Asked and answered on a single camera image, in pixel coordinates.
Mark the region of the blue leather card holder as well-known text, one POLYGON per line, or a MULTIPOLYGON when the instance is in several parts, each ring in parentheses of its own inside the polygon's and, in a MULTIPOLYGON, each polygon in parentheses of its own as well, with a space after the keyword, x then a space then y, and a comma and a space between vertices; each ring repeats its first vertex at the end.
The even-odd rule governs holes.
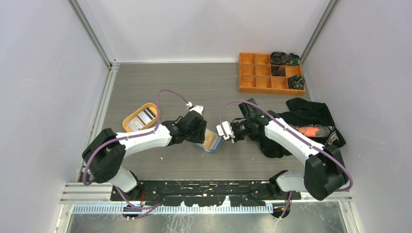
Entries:
POLYGON ((214 141, 213 146, 210 150, 204 149, 202 144, 197 144, 197 146, 199 146, 200 148, 202 148, 206 152, 216 152, 220 148, 222 142, 223 142, 222 138, 217 134, 217 139, 214 141))

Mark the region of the orange oval plastic tray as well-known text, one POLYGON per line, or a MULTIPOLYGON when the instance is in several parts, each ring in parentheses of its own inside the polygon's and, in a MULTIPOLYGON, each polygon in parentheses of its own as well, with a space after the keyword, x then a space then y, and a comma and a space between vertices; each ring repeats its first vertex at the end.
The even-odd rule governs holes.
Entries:
POLYGON ((139 107, 137 110, 135 110, 133 113, 131 113, 131 115, 129 115, 128 117, 126 117, 123 120, 122 126, 128 133, 130 133, 131 131, 126 126, 127 122, 129 122, 132 118, 137 117, 137 114, 145 108, 150 108, 153 111, 153 113, 156 115, 156 118, 154 120, 152 120, 148 125, 144 125, 144 127, 141 130, 148 129, 148 128, 152 127, 157 122, 157 120, 158 120, 157 106, 154 103, 146 103, 146 104, 142 105, 141 107, 139 107))

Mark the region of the white card with black stripe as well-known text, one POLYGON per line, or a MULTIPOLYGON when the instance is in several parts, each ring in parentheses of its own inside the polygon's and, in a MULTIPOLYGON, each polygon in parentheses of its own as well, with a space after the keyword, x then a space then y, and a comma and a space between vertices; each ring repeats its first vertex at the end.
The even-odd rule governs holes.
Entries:
POLYGON ((148 125, 152 120, 156 118, 156 115, 150 108, 145 108, 137 114, 137 118, 142 124, 148 125))

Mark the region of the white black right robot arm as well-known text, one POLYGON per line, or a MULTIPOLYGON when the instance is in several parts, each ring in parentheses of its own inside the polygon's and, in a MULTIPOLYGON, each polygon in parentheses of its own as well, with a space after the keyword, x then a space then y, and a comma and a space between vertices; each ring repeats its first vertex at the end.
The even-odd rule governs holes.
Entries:
POLYGON ((304 167, 302 173, 284 170, 271 177, 269 188, 273 198, 280 200, 288 192, 308 192, 316 200, 324 200, 334 192, 352 188, 353 178, 344 165, 338 147, 313 141, 279 114, 259 107, 254 99, 240 100, 238 103, 242 120, 220 120, 218 125, 224 140, 235 143, 245 136, 258 135, 283 147, 304 167))

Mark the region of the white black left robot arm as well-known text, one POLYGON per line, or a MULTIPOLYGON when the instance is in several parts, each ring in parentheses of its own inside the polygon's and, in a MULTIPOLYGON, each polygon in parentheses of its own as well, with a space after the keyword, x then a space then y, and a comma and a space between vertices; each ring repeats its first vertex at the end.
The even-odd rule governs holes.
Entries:
POLYGON ((136 175, 122 167, 123 160, 138 152, 184 141, 202 144, 207 125, 203 109, 196 105, 175 121, 164 121, 141 131, 115 133, 111 128, 102 130, 82 154, 86 163, 85 172, 90 172, 92 176, 91 180, 84 178, 83 183, 110 183, 129 200, 137 200, 142 188, 136 175))

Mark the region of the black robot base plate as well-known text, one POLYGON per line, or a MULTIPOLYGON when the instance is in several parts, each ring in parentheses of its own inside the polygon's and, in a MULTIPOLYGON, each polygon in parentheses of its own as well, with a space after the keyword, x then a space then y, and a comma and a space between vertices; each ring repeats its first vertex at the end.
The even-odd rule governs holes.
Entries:
POLYGON ((268 201, 284 202, 286 192, 280 191, 272 181, 141 181, 136 197, 129 201, 143 201, 146 205, 188 207, 221 206, 225 199, 231 207, 263 206, 268 201))

